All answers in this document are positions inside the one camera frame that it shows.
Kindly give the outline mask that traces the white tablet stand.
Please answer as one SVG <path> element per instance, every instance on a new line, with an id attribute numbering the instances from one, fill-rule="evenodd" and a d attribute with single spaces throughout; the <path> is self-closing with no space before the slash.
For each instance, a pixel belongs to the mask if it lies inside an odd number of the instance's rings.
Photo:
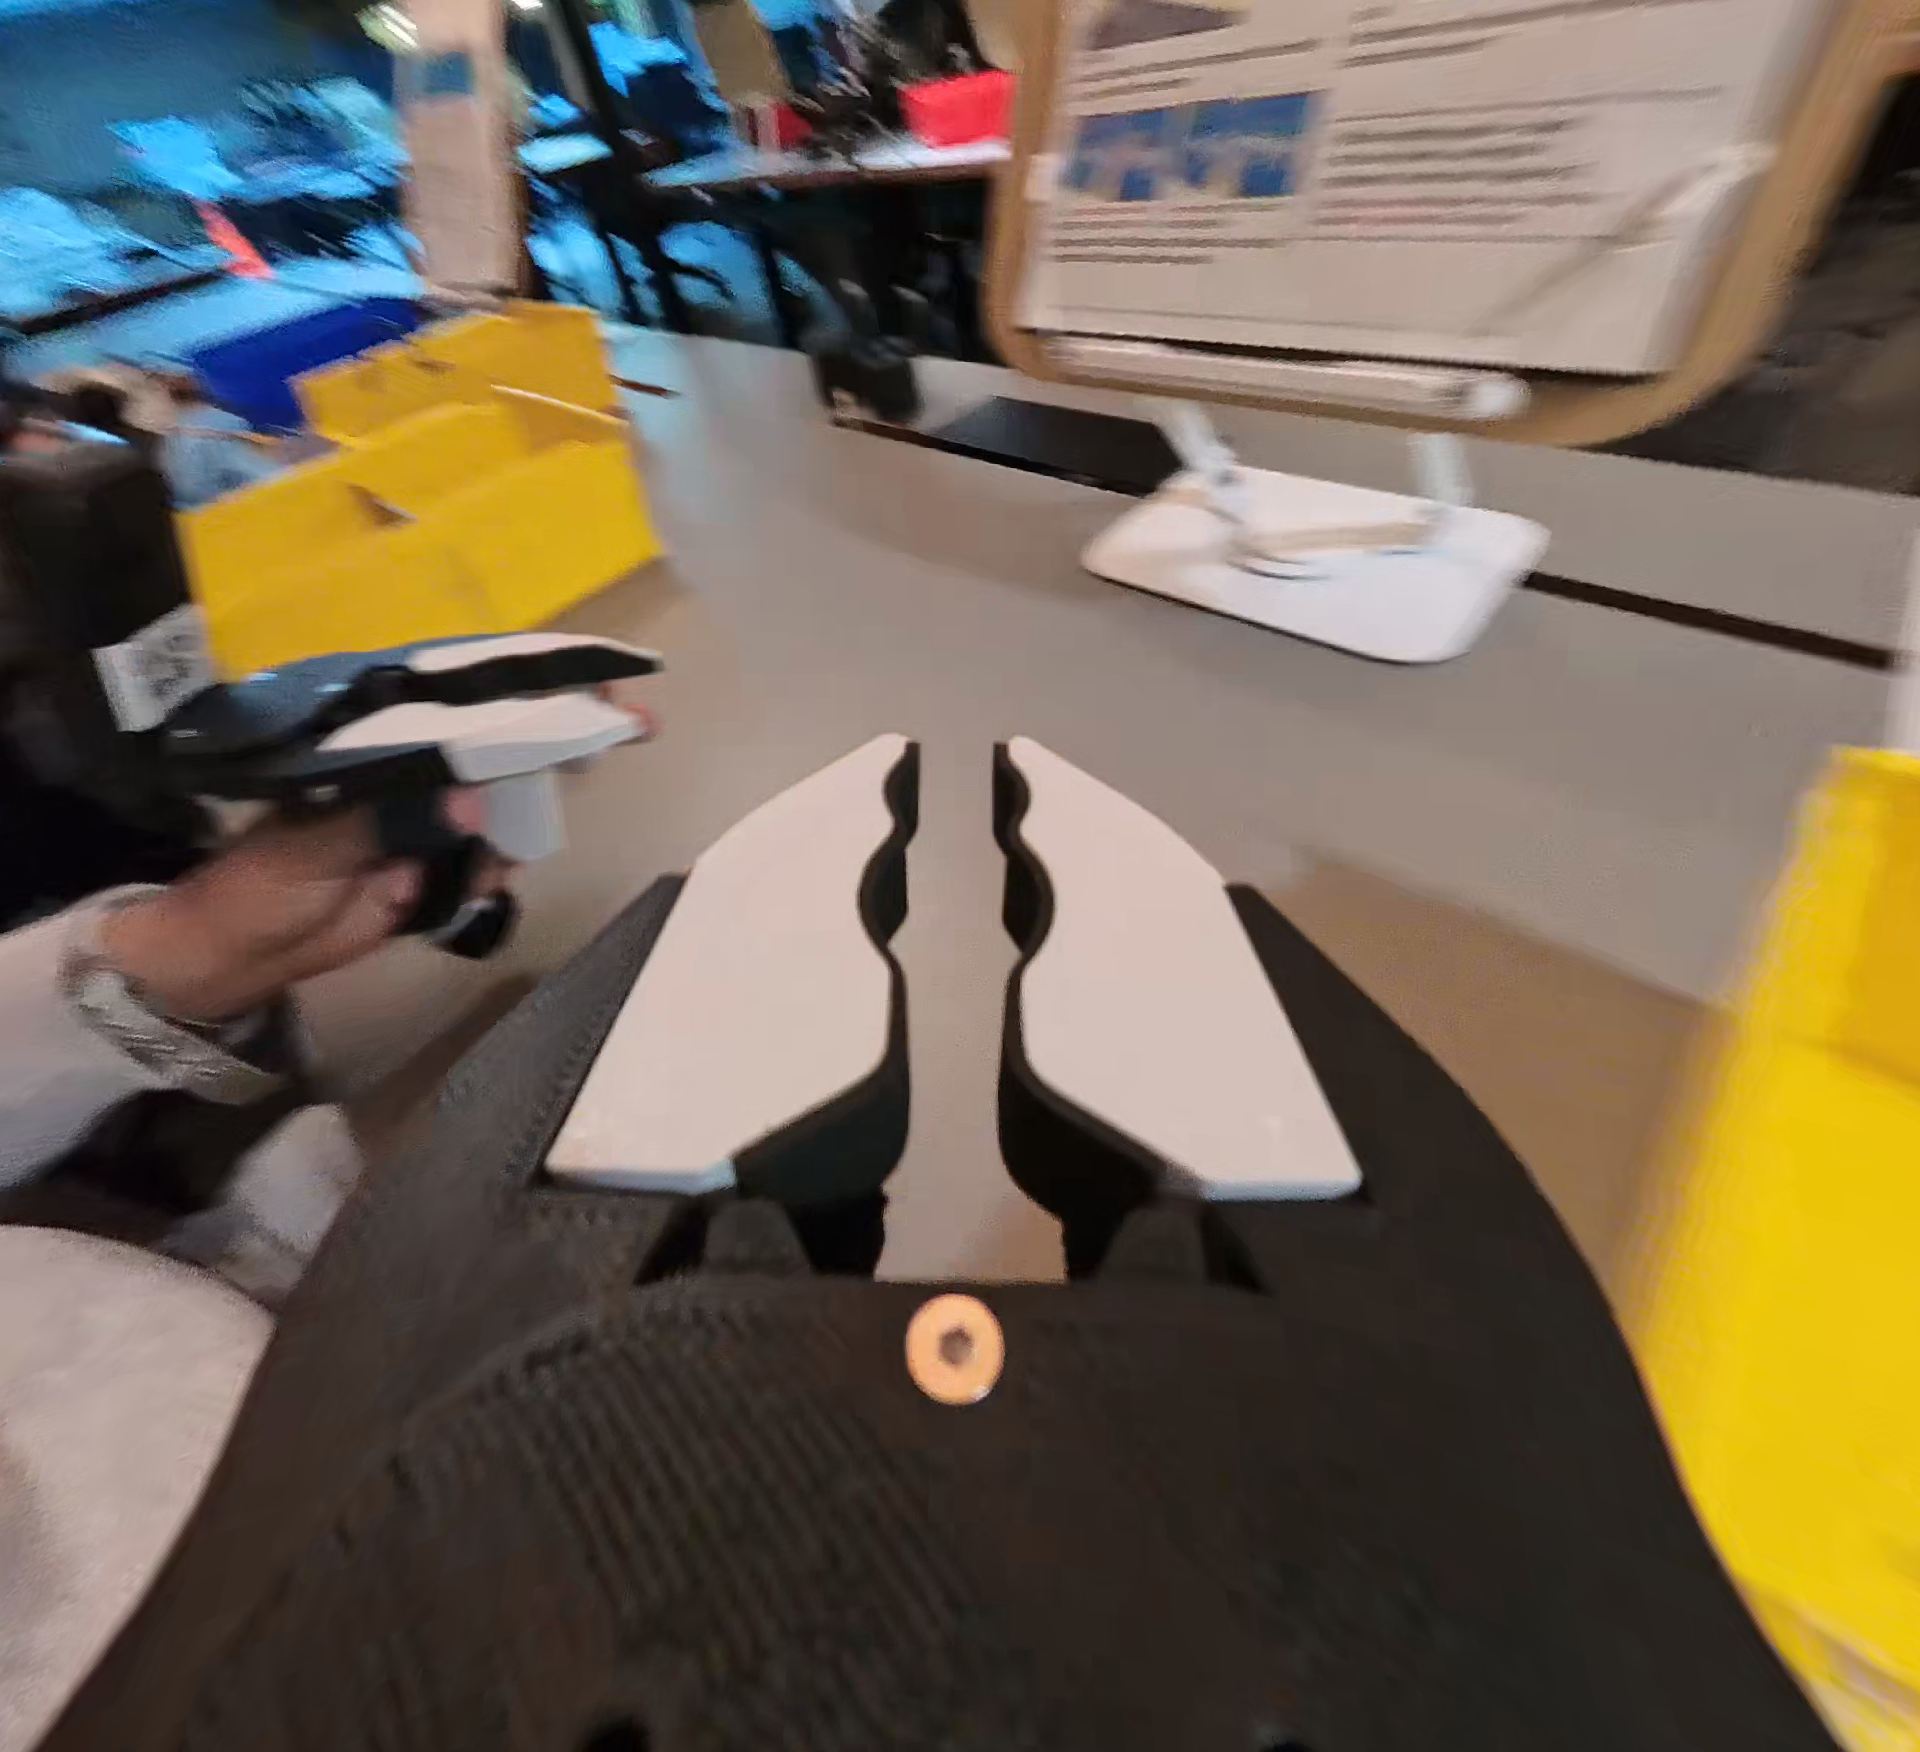
<path id="1" fill-rule="evenodd" d="M 1466 655 L 1546 527 L 1466 441 L 1598 446 L 1762 347 L 1916 0 L 1016 0 L 986 312 L 1174 471 L 1104 585 Z"/>

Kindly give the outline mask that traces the blue plastic bin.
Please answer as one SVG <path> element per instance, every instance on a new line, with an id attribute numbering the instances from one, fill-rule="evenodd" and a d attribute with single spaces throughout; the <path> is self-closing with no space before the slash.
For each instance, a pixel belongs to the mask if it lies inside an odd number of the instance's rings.
<path id="1" fill-rule="evenodd" d="M 299 376 L 398 344 L 425 320 L 419 300 L 323 300 L 316 310 L 186 348 L 185 370 L 215 413 L 244 421 L 246 429 L 299 432 L 302 406 L 294 390 Z"/>

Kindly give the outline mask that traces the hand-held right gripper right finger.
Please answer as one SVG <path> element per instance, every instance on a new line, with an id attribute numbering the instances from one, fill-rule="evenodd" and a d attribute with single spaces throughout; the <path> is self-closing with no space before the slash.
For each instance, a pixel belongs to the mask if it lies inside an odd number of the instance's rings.
<path id="1" fill-rule="evenodd" d="M 996 755 L 1015 1048 L 1051 1102 L 1210 1203 L 1328 1203 L 1361 1162 L 1218 869 L 1157 813 L 1016 736 Z"/>

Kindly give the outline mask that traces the red bin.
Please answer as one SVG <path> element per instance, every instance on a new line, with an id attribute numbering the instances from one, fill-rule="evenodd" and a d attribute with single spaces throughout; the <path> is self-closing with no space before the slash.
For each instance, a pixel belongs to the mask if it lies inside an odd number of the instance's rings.
<path id="1" fill-rule="evenodd" d="M 900 87 L 900 129 L 936 153 L 1006 143 L 1016 88 L 996 68 Z"/>

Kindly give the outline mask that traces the person's grey sweatshirt torso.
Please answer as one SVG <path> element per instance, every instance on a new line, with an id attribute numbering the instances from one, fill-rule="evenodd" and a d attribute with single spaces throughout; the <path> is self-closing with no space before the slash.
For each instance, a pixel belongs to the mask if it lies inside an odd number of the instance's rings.
<path id="1" fill-rule="evenodd" d="M 148 1596 L 364 1162 L 314 1104 L 163 1245 L 5 1225 L 5 1750 L 43 1739 Z"/>

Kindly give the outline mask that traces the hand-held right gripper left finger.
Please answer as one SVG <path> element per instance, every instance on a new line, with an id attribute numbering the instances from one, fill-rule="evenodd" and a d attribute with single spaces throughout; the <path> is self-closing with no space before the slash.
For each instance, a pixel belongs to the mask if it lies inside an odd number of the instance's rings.
<path id="1" fill-rule="evenodd" d="M 668 1194 L 865 1194 L 905 1139 L 905 848 L 921 748 L 886 731 L 693 864 L 542 1171 Z"/>

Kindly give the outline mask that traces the person's left forearm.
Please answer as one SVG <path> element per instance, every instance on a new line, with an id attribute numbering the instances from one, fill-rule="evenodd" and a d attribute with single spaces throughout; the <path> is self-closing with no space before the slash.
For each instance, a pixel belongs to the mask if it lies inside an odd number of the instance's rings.
<path id="1" fill-rule="evenodd" d="M 113 907 L 160 889 L 110 886 L 5 934 L 5 1210 L 153 1231 L 237 1210 L 273 1231 L 323 1229 L 364 1180 L 365 1150 L 336 1104 L 306 1094 L 287 999 L 219 1021 L 229 1048 L 285 1075 L 273 1096 L 223 1106 L 158 1086 L 62 994 L 63 953 L 95 950 Z"/>

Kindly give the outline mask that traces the yellow bin with divider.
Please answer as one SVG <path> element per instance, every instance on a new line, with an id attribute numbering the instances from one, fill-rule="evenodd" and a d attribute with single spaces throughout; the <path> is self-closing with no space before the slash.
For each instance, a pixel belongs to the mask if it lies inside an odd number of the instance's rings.
<path id="1" fill-rule="evenodd" d="M 629 420 L 508 392 L 388 424 L 174 525 L 231 677 L 537 630 L 663 555 Z"/>

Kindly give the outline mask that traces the yellow plastic bin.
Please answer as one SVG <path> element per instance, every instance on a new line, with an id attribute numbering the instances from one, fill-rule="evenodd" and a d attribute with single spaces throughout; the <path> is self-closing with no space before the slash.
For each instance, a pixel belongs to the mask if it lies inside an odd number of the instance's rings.
<path id="1" fill-rule="evenodd" d="M 1917 1748 L 1917 763 L 1837 750 L 1657 1154 L 1622 1318 L 1841 1748 Z"/>
<path id="2" fill-rule="evenodd" d="M 604 415 L 622 408 L 600 315 L 533 300 L 419 327 L 298 374 L 290 390 L 304 429 L 336 446 L 444 406 L 484 406 L 501 390 Z"/>

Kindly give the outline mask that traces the person's left hand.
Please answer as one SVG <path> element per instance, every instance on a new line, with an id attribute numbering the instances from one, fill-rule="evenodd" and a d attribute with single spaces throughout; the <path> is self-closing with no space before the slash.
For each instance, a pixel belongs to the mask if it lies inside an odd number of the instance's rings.
<path id="1" fill-rule="evenodd" d="M 158 1016 L 226 1023 L 401 934 L 425 866 L 364 809 L 269 814 L 180 882 L 113 907 L 93 945 Z"/>

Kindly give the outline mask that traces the silver wristwatch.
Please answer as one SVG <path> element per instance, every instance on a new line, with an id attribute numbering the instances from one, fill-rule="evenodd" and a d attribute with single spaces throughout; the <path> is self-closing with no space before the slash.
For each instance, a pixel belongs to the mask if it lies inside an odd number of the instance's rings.
<path id="1" fill-rule="evenodd" d="M 158 1086 L 223 1106 L 250 1106 L 285 1086 L 283 1073 L 219 1037 L 226 1025 L 158 1014 L 99 950 L 63 953 L 58 983 L 75 1018 Z"/>

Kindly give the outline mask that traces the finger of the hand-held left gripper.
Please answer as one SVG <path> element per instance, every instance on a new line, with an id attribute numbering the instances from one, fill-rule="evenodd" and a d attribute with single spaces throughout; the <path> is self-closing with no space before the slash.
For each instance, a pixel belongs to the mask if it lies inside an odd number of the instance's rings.
<path id="1" fill-rule="evenodd" d="M 382 710 L 468 710 L 597 691 L 663 672 L 647 648 L 597 635 L 466 635 L 409 646 L 382 666 Z"/>
<path id="2" fill-rule="evenodd" d="M 645 738 L 645 710 L 600 694 L 401 707 L 318 742 L 314 782 L 368 804 L 388 857 L 477 839 L 527 866 L 565 845 L 560 781 Z"/>

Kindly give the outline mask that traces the grey desk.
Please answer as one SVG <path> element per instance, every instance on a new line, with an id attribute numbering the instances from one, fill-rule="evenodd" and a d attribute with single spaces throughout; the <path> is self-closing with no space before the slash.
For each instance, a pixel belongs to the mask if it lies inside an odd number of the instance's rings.
<path id="1" fill-rule="evenodd" d="M 1038 1282 L 996 1159 L 1012 945 L 991 745 L 1032 736 L 1253 882 L 1454 1073 L 1622 1318 L 1669 1139 L 1790 829 L 1886 731 L 1916 499 L 1531 446 L 1477 493 L 1549 527 L 1460 661 L 1335 655 L 1103 585 L 1111 493 L 832 428 L 790 350 L 630 334 L 614 370 L 668 560 L 568 630 L 654 646 L 663 736 L 568 782 L 494 963 L 396 950 L 310 992 L 382 1145 L 521 988 L 655 877 L 881 731 L 924 745 L 911 1139 L 883 1277 Z"/>

